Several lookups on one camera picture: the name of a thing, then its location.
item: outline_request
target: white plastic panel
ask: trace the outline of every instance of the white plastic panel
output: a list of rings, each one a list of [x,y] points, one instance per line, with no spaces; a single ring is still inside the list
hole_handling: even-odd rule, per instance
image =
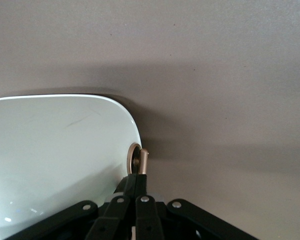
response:
[[[127,175],[132,143],[137,126],[112,99],[0,98],[0,239],[83,200],[101,206]]]

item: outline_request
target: gray wall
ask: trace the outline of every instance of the gray wall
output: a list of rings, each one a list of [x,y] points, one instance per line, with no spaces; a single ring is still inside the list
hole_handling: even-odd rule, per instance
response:
[[[300,0],[0,0],[0,97],[131,112],[149,190],[300,239]]]

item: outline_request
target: screw head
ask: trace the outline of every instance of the screw head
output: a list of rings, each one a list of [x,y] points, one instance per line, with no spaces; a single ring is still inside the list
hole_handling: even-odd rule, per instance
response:
[[[147,196],[143,196],[143,197],[141,197],[141,202],[143,202],[143,203],[146,203],[146,202],[149,202],[149,197],[147,197]]]
[[[82,207],[83,210],[89,210],[91,208],[91,205],[90,204],[87,204],[87,205],[84,205]]]
[[[116,200],[117,203],[123,203],[125,200],[121,197]]]
[[[180,202],[178,202],[178,201],[174,201],[173,203],[172,203],[172,207],[174,207],[174,208],[176,208],[176,209],[179,209],[179,208],[181,208],[181,203]]]

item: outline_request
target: glossy white surface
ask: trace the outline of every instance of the glossy white surface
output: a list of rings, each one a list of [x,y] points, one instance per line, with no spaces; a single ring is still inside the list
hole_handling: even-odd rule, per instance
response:
[[[148,190],[300,240],[300,0],[0,0],[0,97],[122,103]]]
[[[101,206],[127,175],[137,126],[95,95],[0,98],[0,239],[82,200]]]

